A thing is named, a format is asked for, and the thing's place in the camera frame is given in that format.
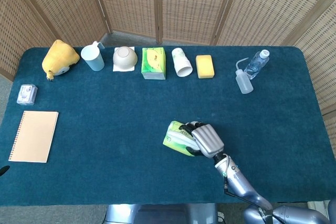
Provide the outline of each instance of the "tissue box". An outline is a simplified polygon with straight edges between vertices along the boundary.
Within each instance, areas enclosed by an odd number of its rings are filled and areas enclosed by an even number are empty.
[[[181,125],[182,123],[178,121],[172,121],[170,123],[163,140],[163,145],[185,155],[194,157],[194,155],[188,152],[186,148],[191,147],[192,149],[199,151],[199,146],[196,144],[194,138],[185,130],[180,130]]]
[[[141,73],[145,79],[166,79],[166,54],[163,47],[142,48]]]

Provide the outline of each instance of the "bottle nozzle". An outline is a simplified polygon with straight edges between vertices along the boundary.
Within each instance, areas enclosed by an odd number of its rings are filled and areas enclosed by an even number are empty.
[[[239,61],[236,62],[236,68],[237,68],[237,70],[239,70],[238,63],[240,63],[240,62],[242,62],[242,61],[244,61],[244,60],[247,60],[247,59],[248,59],[248,57],[245,58],[245,59],[242,59],[242,60],[239,60]]]

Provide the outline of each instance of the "water bottle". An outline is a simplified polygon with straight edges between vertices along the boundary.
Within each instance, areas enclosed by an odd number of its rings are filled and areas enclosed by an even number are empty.
[[[251,62],[247,65],[244,72],[247,73],[247,76],[250,80],[252,80],[263,68],[264,65],[269,61],[269,51],[263,50],[261,52],[257,52],[254,55]]]

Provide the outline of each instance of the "notebook spiral binding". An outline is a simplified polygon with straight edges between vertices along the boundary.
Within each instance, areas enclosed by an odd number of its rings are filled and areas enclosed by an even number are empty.
[[[20,130],[21,130],[22,122],[23,122],[23,119],[25,117],[25,112],[26,111],[23,112],[23,115],[22,115],[22,118],[21,118],[21,121],[20,121],[20,124],[19,124],[19,128],[17,129],[17,132],[16,132],[16,136],[15,136],[15,139],[14,139],[14,144],[13,144],[13,147],[12,147],[11,153],[9,155],[9,159],[8,159],[9,161],[11,161],[12,155],[13,155],[14,150],[15,150],[16,141],[17,141],[17,138],[19,137],[19,133],[20,133]]]

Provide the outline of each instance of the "yellow sponge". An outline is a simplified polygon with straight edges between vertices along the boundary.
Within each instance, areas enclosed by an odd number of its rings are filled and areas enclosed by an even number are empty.
[[[200,79],[212,78],[215,75],[211,55],[197,55],[196,66],[198,78]]]

